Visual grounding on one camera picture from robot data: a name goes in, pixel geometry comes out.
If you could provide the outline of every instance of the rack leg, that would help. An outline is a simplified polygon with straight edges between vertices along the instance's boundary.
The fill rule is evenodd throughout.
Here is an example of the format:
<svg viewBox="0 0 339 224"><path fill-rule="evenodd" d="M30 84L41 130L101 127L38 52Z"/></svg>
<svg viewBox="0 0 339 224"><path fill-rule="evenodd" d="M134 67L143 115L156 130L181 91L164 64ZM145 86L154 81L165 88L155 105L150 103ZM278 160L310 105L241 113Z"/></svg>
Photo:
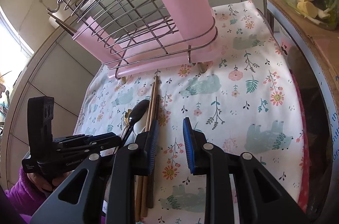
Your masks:
<svg viewBox="0 0 339 224"><path fill-rule="evenodd" d="M127 83L127 78L126 78L125 76L121 78L121 83L122 83L122 84Z"/></svg>
<svg viewBox="0 0 339 224"><path fill-rule="evenodd" d="M198 63L198 68L201 74L204 74L207 71L207 66L203 63Z"/></svg>

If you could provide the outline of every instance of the finger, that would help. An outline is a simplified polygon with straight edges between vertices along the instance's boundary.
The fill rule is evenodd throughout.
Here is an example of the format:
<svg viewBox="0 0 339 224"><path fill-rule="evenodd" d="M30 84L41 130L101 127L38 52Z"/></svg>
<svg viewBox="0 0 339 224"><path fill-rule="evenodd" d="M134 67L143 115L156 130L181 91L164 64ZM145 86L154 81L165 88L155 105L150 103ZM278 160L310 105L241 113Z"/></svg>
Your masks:
<svg viewBox="0 0 339 224"><path fill-rule="evenodd" d="M52 191L52 186L38 173L27 173L28 179L42 192L44 190Z"/></svg>
<svg viewBox="0 0 339 224"><path fill-rule="evenodd" d="M62 176L59 176L57 178L54 178L52 180L52 184L53 186L57 187L59 186L66 178L67 176L70 174L71 172L68 172L68 173L63 173Z"/></svg>

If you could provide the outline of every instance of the tablecloth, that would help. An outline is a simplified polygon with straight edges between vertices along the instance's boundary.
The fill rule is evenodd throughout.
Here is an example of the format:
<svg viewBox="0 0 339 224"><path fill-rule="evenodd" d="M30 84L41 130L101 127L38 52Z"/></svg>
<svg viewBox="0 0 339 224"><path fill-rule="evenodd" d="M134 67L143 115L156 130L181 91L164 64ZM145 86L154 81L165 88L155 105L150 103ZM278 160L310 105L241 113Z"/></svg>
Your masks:
<svg viewBox="0 0 339 224"><path fill-rule="evenodd" d="M182 120L225 152L251 152L298 201L304 164L304 130L296 87L282 56L252 1L214 7L223 46L220 56L197 66L181 65L128 77L125 85L102 66L88 87L75 134L123 130L124 115L149 99L159 77L159 139L154 208L143 223L203 223L204 176L187 166ZM233 191L237 210L237 198Z"/></svg>

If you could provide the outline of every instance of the person's arm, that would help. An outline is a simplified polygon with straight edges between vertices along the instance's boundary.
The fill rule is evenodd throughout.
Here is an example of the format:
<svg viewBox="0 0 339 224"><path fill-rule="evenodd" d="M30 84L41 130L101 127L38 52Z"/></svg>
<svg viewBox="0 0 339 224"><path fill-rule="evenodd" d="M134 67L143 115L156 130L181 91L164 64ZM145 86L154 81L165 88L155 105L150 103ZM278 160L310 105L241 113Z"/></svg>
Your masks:
<svg viewBox="0 0 339 224"><path fill-rule="evenodd" d="M10 190L6 190L5 194L18 213L29 216L46 200L44 193L32 184L22 168L19 170L18 182Z"/></svg>

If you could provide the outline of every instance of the metal dish rack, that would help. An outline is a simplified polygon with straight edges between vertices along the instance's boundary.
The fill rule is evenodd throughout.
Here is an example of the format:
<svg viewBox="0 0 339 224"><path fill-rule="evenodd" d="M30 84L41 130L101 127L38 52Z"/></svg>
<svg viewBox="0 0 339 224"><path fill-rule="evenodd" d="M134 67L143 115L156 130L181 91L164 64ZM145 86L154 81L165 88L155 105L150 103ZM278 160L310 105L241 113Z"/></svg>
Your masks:
<svg viewBox="0 0 339 224"><path fill-rule="evenodd" d="M218 30L215 27L214 20L213 26L204 34L198 36L201 37L207 34L215 27L216 34L214 38L208 43L194 47L188 45L187 49L169 52L169 46L198 37L163 45L160 39L166 35L178 32L178 29L176 28L174 21L171 19L166 7L161 0L57 0L57 4L58 7L55 10L48 8L49 14L55 18L56 22L58 22L59 25L61 25L68 33L73 35L73 39L76 39L84 32L84 30L89 28L92 31L92 36L98 37L97 41L101 43L98 43L98 45L103 45L105 49L110 49L111 55L118 55L119 59L103 63L107 65L117 62L115 67L109 67L109 69L115 69L116 79L120 79L118 77L118 69L120 67L129 66L143 61L160 59L179 53L187 53L188 62L191 65L195 65L195 63L192 63L190 58L191 51L209 46L216 40L218 36ZM76 29L71 28L65 22L62 22L52 15L52 13L56 13L63 4L65 4L64 10L71 9L71 16L76 15L78 17L78 22L82 21L84 24L86 24L85 29L83 29L81 32L77 32ZM91 27L93 22L86 22L89 17L89 13L94 21L98 24L97 27ZM154 31L155 29L158 30L159 28L166 28L167 30L165 33L157 36ZM102 37L104 32L106 32L108 36ZM135 38L145 36L146 34L148 34L146 39L140 42L135 41ZM126 57L126 52L129 48L143 45L151 41L157 41L159 47L148 51L142 51L138 54L150 51L154 52L154 50L162 50L162 55L146 57L138 61L130 60L130 57L138 54L129 55ZM119 44L122 49L120 51L116 51L113 48L113 45L115 44ZM207 68L202 63L198 63L198 66L202 73L207 70Z"/></svg>

